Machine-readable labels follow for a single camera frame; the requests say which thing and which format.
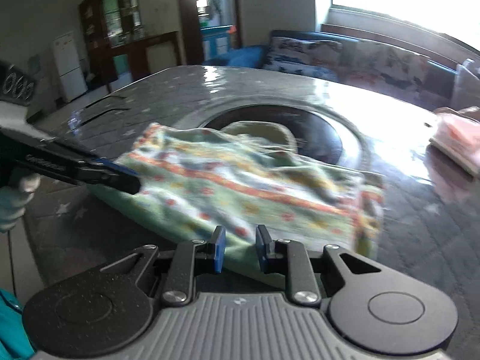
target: white wall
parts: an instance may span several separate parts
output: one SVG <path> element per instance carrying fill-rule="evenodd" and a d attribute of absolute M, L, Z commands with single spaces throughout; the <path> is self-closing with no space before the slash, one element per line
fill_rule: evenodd
<path fill-rule="evenodd" d="M 185 61 L 178 0 L 138 0 L 138 4 L 140 7 L 140 21 L 148 35 L 161 35 L 167 32 L 178 31 L 180 54 L 182 61 Z M 173 48 L 171 45 L 167 47 L 171 50 L 167 51 L 166 55 L 170 56 L 173 53 Z M 159 66 L 169 67 L 176 65 L 175 62 L 173 62 L 173 65 L 171 64 L 169 57 L 165 60 L 163 56 L 165 54 L 147 50 L 148 63 L 152 73 L 157 72 Z"/>
<path fill-rule="evenodd" d="M 265 44 L 271 30 L 315 31 L 315 0 L 240 0 L 244 45 Z"/>
<path fill-rule="evenodd" d="M 0 0 L 0 59 L 27 72 L 27 61 L 40 56 L 41 72 L 28 115 L 55 107 L 60 94 L 52 74 L 51 45 L 55 38 L 73 31 L 80 59 L 87 56 L 78 5 L 83 0 Z"/>
<path fill-rule="evenodd" d="M 42 72 L 28 115 L 51 111 L 60 97 L 51 58 L 55 38 L 73 31 L 80 59 L 88 60 L 78 5 L 83 0 L 0 0 L 0 59 L 27 71 L 27 61 L 39 54 Z M 140 14 L 150 35 L 181 29 L 178 0 L 139 0 Z"/>

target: gloved hand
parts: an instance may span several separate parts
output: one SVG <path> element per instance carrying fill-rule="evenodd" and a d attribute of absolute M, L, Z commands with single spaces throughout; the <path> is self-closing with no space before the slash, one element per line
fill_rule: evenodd
<path fill-rule="evenodd" d="M 32 173 L 22 177 L 16 188 L 0 188 L 0 233 L 6 233 L 15 226 L 39 185 L 40 175 Z"/>

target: floor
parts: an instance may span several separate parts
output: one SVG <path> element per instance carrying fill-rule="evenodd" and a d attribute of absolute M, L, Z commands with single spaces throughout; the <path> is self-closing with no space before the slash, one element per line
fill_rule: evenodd
<path fill-rule="evenodd" d="M 129 73 L 111 83 L 113 91 L 133 82 Z M 64 105 L 54 113 L 35 123 L 41 130 L 52 130 L 67 121 L 71 113 L 108 95 L 106 87 L 95 89 Z M 25 304 L 43 288 L 43 283 L 28 245 L 23 220 L 9 234 L 0 234 L 0 288 L 16 295 Z"/>

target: black device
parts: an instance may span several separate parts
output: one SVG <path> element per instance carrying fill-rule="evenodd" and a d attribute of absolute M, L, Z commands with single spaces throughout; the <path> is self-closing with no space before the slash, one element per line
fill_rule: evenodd
<path fill-rule="evenodd" d="M 39 173 L 70 184 L 103 184 L 130 194 L 140 190 L 135 171 L 69 140 L 43 136 L 0 127 L 0 187 L 15 187 L 26 174 Z"/>
<path fill-rule="evenodd" d="M 260 268 L 284 275 L 285 292 L 196 293 L 224 250 L 217 226 L 208 242 L 145 245 L 46 288 L 23 311 L 33 359 L 448 359 L 458 314 L 436 288 L 337 245 L 273 241 L 259 225 Z"/>
<path fill-rule="evenodd" d="M 16 66 L 0 61 L 0 99 L 27 106 L 33 98 L 37 82 Z"/>

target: round table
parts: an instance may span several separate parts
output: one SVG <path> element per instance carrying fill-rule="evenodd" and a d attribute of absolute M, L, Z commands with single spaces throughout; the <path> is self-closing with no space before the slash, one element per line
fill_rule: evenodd
<path fill-rule="evenodd" d="M 431 284 L 455 302 L 459 325 L 448 352 L 480 358 L 480 190 L 455 163 L 428 146 L 435 115 L 412 104 L 304 76 L 231 67 L 174 67 L 129 85 L 77 112 L 74 137 L 65 122 L 51 134 L 79 139 L 100 156 L 129 150 L 150 122 L 174 126 L 186 115 L 225 99 L 284 98 L 318 103 L 356 125 L 370 148 L 370 165 L 385 175 L 385 221 L 378 262 Z M 46 285 L 143 244 L 173 245 L 89 194 L 43 178 L 25 223 Z M 199 280 L 199 290 L 218 281 Z M 222 286 L 266 287 L 229 273 Z"/>

